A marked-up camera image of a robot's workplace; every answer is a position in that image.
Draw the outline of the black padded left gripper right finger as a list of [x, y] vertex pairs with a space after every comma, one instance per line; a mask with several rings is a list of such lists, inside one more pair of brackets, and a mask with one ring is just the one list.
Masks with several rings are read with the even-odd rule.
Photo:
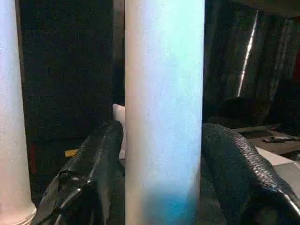
[[239, 133], [203, 124], [202, 155], [229, 225], [298, 225], [300, 200]]

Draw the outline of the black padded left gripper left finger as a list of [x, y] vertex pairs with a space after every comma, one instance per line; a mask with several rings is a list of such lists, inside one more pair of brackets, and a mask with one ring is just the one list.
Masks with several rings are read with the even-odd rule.
[[33, 225], [125, 224], [123, 127], [109, 120], [94, 130], [53, 178]]

